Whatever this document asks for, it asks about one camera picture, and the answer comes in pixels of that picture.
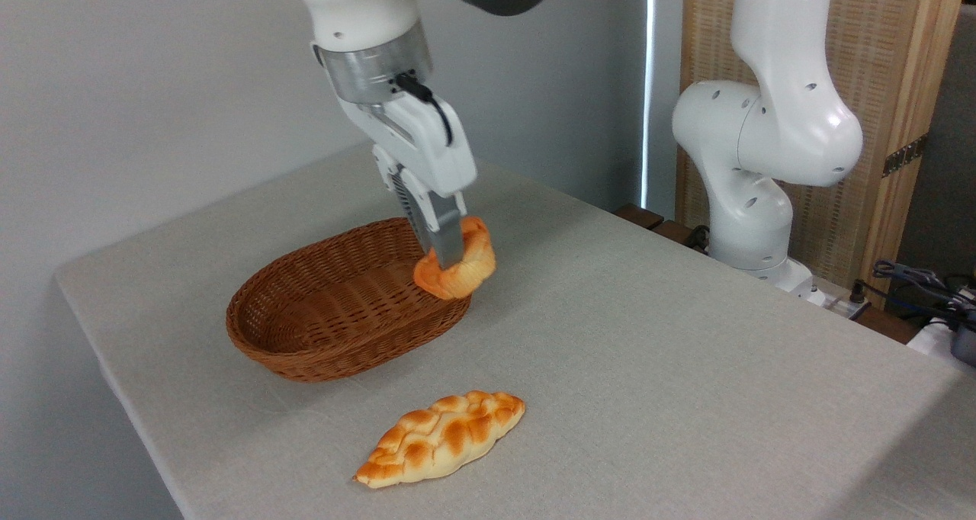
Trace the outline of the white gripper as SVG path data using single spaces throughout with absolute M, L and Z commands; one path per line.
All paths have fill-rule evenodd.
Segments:
M 424 252 L 434 252 L 440 269 L 447 270 L 464 256 L 461 219 L 467 208 L 460 191 L 477 179 L 477 167 L 456 111 L 436 101 L 448 124 L 436 107 L 405 92 L 380 105 L 340 98 L 339 106 L 376 143 L 372 153 L 381 180 L 397 197 Z

